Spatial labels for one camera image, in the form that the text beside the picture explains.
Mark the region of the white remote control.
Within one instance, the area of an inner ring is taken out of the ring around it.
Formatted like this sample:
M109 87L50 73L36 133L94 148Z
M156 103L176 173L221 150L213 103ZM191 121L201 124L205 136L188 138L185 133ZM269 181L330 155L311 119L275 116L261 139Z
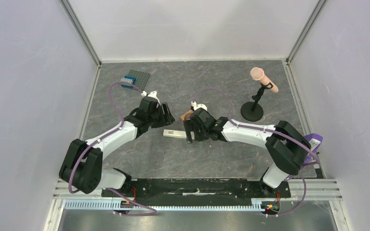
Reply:
M169 137L169 138L186 139L186 132L185 131L179 131L179 130L165 129L163 131L163 136L164 137Z

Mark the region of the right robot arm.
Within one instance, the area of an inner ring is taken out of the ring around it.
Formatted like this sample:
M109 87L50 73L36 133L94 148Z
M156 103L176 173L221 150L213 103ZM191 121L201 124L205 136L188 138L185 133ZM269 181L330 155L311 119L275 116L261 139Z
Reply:
M264 196L272 196L282 181L297 175L312 153L310 143L287 121L281 120L276 125L256 125L224 116L216 119L204 108L188 111L181 120L189 142L241 142L266 149L273 164L259 183L259 191Z

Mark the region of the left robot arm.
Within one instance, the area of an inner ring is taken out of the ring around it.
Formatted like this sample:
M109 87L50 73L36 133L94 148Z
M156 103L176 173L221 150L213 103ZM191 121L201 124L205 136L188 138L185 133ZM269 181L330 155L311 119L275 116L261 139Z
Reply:
M60 167L59 178L68 183L72 194L111 188L119 196L127 196L132 190L127 180L130 176L119 169L105 169L103 161L149 129L171 125L174 121L167 103L161 103L156 96L145 96L137 108L107 132L86 141L73 140Z

